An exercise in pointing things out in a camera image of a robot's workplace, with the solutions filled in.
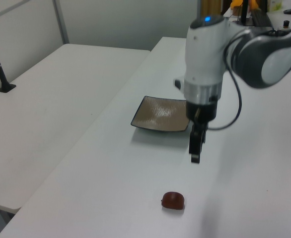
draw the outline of metal pole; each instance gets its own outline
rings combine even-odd
[[[248,10],[248,0],[243,0],[243,4],[241,7],[241,16],[240,21],[243,25],[246,25],[246,16],[247,16],[247,10]]]
[[[201,7],[202,7],[202,1],[197,0],[197,19],[201,18]]]

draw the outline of white desk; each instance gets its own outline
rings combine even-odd
[[[24,205],[148,54],[64,45],[0,93],[0,209]]]
[[[291,237],[291,72],[266,90],[239,80],[241,116],[208,131],[199,165],[189,130],[130,126],[144,95],[182,98],[172,79],[185,71],[184,51],[185,39],[158,43],[0,238]],[[226,74],[211,126],[237,104]],[[184,211],[162,208],[168,191],[185,196]]]
[[[284,24],[284,20],[290,21],[289,27],[291,28],[291,15],[284,14],[284,10],[291,9],[291,0],[283,1],[283,9],[279,11],[268,12],[268,17],[271,20],[273,27],[277,30],[278,28],[282,28]],[[230,20],[236,21],[237,16],[232,15],[232,10],[229,8],[227,12],[224,14],[225,17],[230,17]]]

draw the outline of black cable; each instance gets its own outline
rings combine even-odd
[[[238,101],[239,101],[239,106],[238,106],[238,111],[237,111],[237,114],[235,116],[235,118],[227,125],[224,125],[224,126],[221,126],[221,127],[216,127],[216,128],[208,128],[208,130],[223,130],[223,129],[226,129],[228,127],[230,127],[231,125],[233,125],[237,119],[239,118],[239,115],[240,115],[240,112],[241,112],[241,107],[242,107],[242,99],[241,99],[241,93],[240,93],[240,89],[239,89],[239,86],[238,86],[238,83],[236,81],[236,78],[233,74],[233,72],[231,71],[231,68],[229,67],[228,63],[227,63],[227,54],[228,54],[228,48],[231,46],[231,44],[233,44],[235,41],[237,41],[238,39],[242,38],[243,36],[245,36],[245,34],[241,35],[241,36],[238,36],[236,38],[234,38],[233,40],[231,40],[227,46],[225,47],[224,49],[224,52],[223,52],[223,61],[225,63],[225,66],[226,66],[226,69],[228,70],[234,84],[235,84],[235,87],[236,87],[236,90],[237,90],[237,94],[238,94]]]
[[[240,14],[240,10],[242,10],[242,8],[243,8],[243,4],[241,4],[241,5],[239,6],[238,14],[237,14],[237,21],[239,21],[239,14]]]

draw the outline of white table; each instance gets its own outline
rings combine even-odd
[[[0,209],[24,205],[148,54],[64,45],[0,93]]]
[[[243,108],[229,129],[208,131],[201,163],[189,130],[130,126],[143,96],[182,99],[172,80],[185,72],[185,39],[163,38],[0,234],[0,238],[291,237],[291,72],[255,90],[239,80]],[[224,76],[218,116],[237,95]],[[161,206],[168,191],[185,210]]]
[[[284,24],[284,20],[290,21],[289,27],[291,28],[291,15],[284,14],[284,10],[291,9],[291,0],[283,1],[283,9],[279,11],[268,12],[267,15],[271,20],[273,27],[277,30],[278,28],[282,28]],[[225,17],[230,17],[230,20],[236,21],[237,16],[232,15],[232,10],[229,8],[227,12],[224,14]]]

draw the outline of white wall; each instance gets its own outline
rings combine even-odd
[[[152,50],[186,37],[197,0],[57,0],[72,44]]]
[[[30,0],[0,16],[0,62],[9,82],[62,44],[52,0]]]

